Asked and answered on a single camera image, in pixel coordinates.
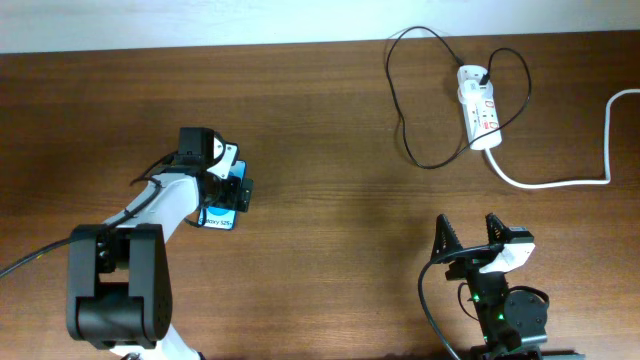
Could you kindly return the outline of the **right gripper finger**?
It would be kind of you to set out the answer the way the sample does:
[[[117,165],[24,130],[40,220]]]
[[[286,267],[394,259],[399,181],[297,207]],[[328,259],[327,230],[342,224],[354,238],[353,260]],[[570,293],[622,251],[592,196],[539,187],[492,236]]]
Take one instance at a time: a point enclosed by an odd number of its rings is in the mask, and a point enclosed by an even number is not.
[[[485,217],[490,245],[507,244],[510,241],[509,228],[494,213]]]
[[[435,238],[431,253],[431,262],[442,264],[454,259],[457,252],[463,249],[453,227],[445,214],[436,219]]]

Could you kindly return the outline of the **blue Galaxy smartphone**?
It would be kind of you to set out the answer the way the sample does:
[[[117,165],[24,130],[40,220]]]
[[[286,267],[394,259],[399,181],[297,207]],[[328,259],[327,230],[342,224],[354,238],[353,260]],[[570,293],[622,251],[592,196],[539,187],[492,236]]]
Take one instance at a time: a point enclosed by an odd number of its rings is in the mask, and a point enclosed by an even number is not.
[[[244,179],[246,172],[246,162],[238,160],[230,169],[232,176]],[[236,223],[237,211],[227,210],[219,207],[209,206],[200,211],[198,224],[204,228],[230,231]]]

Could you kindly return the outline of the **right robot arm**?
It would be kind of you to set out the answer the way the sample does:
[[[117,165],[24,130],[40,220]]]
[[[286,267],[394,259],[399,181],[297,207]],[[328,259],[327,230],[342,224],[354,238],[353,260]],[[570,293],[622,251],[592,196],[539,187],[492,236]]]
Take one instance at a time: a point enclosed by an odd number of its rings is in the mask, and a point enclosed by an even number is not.
[[[528,286],[511,287],[505,275],[532,254],[534,236],[525,227],[509,227],[494,214],[485,217],[488,244],[465,248],[443,214],[436,220],[431,261],[447,264],[449,281],[469,287],[484,343],[469,350],[472,359],[539,359],[547,341],[549,296]]]

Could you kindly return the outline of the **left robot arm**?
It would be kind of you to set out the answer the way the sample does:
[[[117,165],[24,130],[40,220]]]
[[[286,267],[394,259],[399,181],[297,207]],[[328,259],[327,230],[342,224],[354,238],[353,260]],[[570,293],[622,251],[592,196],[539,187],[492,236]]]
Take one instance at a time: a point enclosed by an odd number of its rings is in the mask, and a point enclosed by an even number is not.
[[[75,341],[123,359],[200,359],[171,323],[173,298],[166,244],[193,213],[207,224],[218,207],[245,212],[253,182],[232,172],[239,147],[204,127],[183,127],[175,151],[137,181],[146,187],[101,224],[69,237],[66,328]]]

